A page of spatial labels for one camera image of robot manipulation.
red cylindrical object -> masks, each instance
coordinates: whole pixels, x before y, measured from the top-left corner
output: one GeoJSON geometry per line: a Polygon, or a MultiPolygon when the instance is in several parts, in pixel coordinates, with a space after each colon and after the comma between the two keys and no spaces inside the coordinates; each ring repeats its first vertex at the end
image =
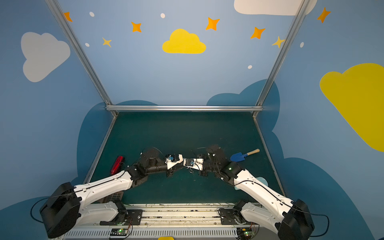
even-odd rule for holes
{"type": "Polygon", "coordinates": [[[116,173],[119,172],[121,164],[123,163],[123,161],[124,161],[124,157],[123,156],[118,156],[116,158],[116,161],[113,164],[112,169],[111,169],[111,175],[115,175],[116,173]]]}

green mat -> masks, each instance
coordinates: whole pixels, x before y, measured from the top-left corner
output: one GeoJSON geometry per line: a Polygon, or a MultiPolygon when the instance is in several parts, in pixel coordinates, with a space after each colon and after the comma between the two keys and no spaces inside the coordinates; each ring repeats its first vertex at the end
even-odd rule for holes
{"type": "MultiPolygon", "coordinates": [[[[194,158],[218,144],[229,158],[237,152],[256,148],[259,153],[240,162],[255,177],[264,177],[269,187],[281,193],[272,166],[263,148],[250,113],[141,112],[119,113],[91,181],[108,177],[117,156],[131,165],[146,147],[156,147],[163,154],[182,154],[194,158]]],[[[213,203],[254,201],[248,194],[215,178],[199,176],[181,169],[172,177],[152,174],[148,181],[124,192],[123,203],[213,203]]]]}

yellow cloud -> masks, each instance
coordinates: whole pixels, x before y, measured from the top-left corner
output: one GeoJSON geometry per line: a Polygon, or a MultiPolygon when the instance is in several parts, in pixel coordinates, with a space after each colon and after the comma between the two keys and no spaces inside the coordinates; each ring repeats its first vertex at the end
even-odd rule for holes
{"type": "Polygon", "coordinates": [[[175,30],[170,35],[169,41],[163,43],[163,50],[166,53],[203,53],[206,48],[196,34],[184,29],[175,30]]]}
{"type": "Polygon", "coordinates": [[[384,152],[384,67],[364,63],[343,74],[329,72],[320,88],[357,134],[384,152]]]}

blue shovel blade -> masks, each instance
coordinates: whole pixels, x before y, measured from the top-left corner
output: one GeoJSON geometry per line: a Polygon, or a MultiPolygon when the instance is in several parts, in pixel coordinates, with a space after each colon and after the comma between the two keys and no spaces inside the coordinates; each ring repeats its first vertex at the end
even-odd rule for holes
{"type": "Polygon", "coordinates": [[[242,154],[241,152],[235,153],[231,156],[230,160],[233,162],[241,162],[245,160],[245,157],[248,156],[248,154],[242,154]]]}

white cloud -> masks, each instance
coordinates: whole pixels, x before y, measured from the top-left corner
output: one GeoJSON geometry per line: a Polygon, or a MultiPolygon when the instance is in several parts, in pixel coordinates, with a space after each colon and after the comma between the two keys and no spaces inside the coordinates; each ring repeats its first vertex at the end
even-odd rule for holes
{"type": "Polygon", "coordinates": [[[34,83],[48,76],[71,54],[66,42],[58,41],[49,33],[24,33],[21,45],[26,58],[23,65],[24,75],[34,83]]]}
{"type": "MultiPolygon", "coordinates": [[[[308,14],[317,0],[311,0],[305,14],[308,14]]],[[[235,10],[242,14],[296,15],[301,0],[235,0],[235,10]]]]}

